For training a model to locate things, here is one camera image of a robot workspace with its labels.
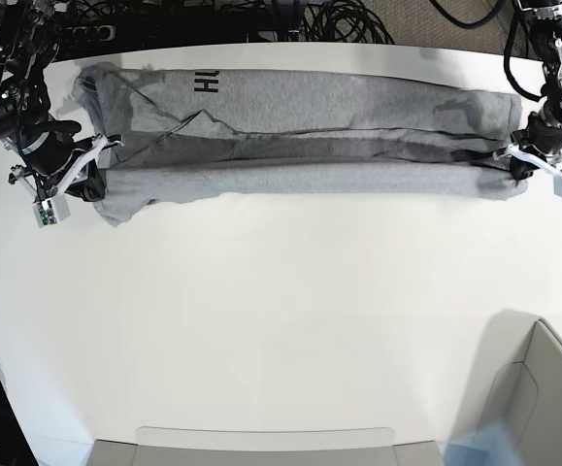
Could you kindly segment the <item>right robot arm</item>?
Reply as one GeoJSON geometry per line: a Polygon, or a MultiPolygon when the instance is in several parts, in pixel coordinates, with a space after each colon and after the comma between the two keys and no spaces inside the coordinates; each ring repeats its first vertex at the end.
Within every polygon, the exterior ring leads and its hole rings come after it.
{"type": "Polygon", "coordinates": [[[97,158],[120,141],[77,140],[81,125],[50,112],[44,71],[58,54],[68,7],[66,1],[15,1],[0,24],[0,143],[22,161],[9,182],[26,183],[37,202],[59,194],[102,200],[106,185],[97,158]]]}

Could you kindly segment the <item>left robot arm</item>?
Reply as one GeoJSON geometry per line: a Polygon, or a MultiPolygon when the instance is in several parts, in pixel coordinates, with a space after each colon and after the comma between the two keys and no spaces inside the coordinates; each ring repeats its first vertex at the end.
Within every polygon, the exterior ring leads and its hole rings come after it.
{"type": "MultiPolygon", "coordinates": [[[[527,125],[511,134],[507,148],[494,153],[507,158],[510,173],[522,181],[540,169],[557,169],[562,162],[562,1],[515,1],[510,34],[504,52],[504,71],[515,92],[542,108],[527,118],[527,125]],[[532,51],[542,64],[545,83],[538,94],[523,89],[511,69],[512,46],[523,28],[532,51]]],[[[562,176],[562,170],[556,170],[562,176]]]]}

